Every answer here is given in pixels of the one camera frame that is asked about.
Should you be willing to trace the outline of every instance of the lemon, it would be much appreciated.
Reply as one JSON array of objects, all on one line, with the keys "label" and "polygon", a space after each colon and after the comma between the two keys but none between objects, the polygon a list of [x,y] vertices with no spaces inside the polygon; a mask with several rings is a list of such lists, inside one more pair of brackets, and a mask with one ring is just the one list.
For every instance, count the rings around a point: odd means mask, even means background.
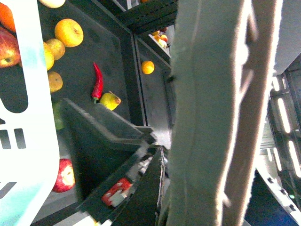
[{"label": "lemon", "polygon": [[47,68],[47,71],[49,71],[52,68],[53,64],[55,63],[55,57],[54,57],[49,45],[45,42],[43,44],[44,44],[46,68]]},{"label": "lemon", "polygon": [[106,108],[113,111],[120,103],[121,99],[112,92],[105,93],[100,98],[99,103],[103,104]]},{"label": "lemon", "polygon": [[50,93],[59,91],[63,87],[63,80],[59,73],[48,73]]},{"label": "lemon", "polygon": [[155,70],[155,65],[151,61],[144,61],[141,65],[141,69],[144,74],[151,74]]}]

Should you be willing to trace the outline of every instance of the black plastic bin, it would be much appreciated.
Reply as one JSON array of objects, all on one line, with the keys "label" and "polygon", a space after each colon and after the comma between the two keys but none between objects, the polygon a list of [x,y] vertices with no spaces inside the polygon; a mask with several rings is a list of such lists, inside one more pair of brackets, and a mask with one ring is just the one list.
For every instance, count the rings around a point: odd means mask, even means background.
[{"label": "black plastic bin", "polygon": [[79,107],[66,99],[62,106],[65,139],[72,145],[79,209],[103,223],[116,212],[101,197],[145,156],[145,134],[102,104]]}]

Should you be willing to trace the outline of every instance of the fluorescent light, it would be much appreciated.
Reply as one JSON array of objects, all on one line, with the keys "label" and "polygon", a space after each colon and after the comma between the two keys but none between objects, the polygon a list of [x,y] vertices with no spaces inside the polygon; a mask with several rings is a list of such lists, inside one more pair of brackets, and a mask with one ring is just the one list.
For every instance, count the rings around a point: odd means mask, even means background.
[{"label": "fluorescent light", "polygon": [[267,151],[268,151],[269,161],[273,161],[271,150],[268,148]]},{"label": "fluorescent light", "polygon": [[288,118],[287,118],[287,114],[286,114],[286,109],[284,106],[284,102],[282,98],[278,99],[278,106],[279,106],[279,110],[280,110],[280,114],[281,114],[281,119],[282,119],[282,123],[284,126],[284,130],[289,133],[291,132],[291,127],[290,127],[290,123],[288,122]]},{"label": "fluorescent light", "polygon": [[275,147],[274,147],[274,156],[275,156],[276,165],[277,165],[278,170],[282,171],[282,167],[281,167],[281,163],[280,163],[280,158],[279,158],[278,150]]},{"label": "fluorescent light", "polygon": [[295,168],[295,173],[296,173],[297,177],[301,178],[301,169],[300,169],[300,165],[299,165],[295,145],[293,145],[293,142],[290,140],[288,142],[288,146],[289,146],[291,158],[292,158],[292,161],[293,161],[293,167]]},{"label": "fluorescent light", "polygon": [[276,92],[278,92],[280,90],[279,82],[278,82],[277,77],[273,77],[273,87],[274,87],[274,90]]}]

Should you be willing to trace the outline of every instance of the chili pepper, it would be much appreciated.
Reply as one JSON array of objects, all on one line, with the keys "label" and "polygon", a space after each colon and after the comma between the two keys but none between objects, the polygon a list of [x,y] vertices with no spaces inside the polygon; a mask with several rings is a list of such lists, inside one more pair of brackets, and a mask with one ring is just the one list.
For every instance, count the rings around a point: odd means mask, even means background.
[{"label": "chili pepper", "polygon": [[92,97],[94,99],[94,104],[96,104],[96,101],[99,100],[99,98],[102,96],[103,91],[103,74],[100,71],[99,67],[96,63],[93,63],[94,69],[95,69],[95,75],[96,75],[96,82],[94,86],[94,90],[92,92]]}]

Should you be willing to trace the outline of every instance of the orange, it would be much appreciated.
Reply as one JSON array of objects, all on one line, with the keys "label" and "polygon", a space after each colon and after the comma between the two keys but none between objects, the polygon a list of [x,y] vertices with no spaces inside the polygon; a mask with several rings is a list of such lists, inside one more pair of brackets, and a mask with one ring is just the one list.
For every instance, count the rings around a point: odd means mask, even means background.
[{"label": "orange", "polygon": [[144,61],[141,65],[141,69],[144,74],[151,74],[155,70],[155,65],[151,61]]},{"label": "orange", "polygon": [[63,87],[63,80],[59,73],[48,72],[50,93],[59,91]]},{"label": "orange", "polygon": [[160,35],[155,35],[155,36],[154,36],[154,39],[157,40],[157,41],[159,41]]},{"label": "orange", "polygon": [[0,22],[12,32],[16,32],[13,13],[6,5],[0,3]]}]

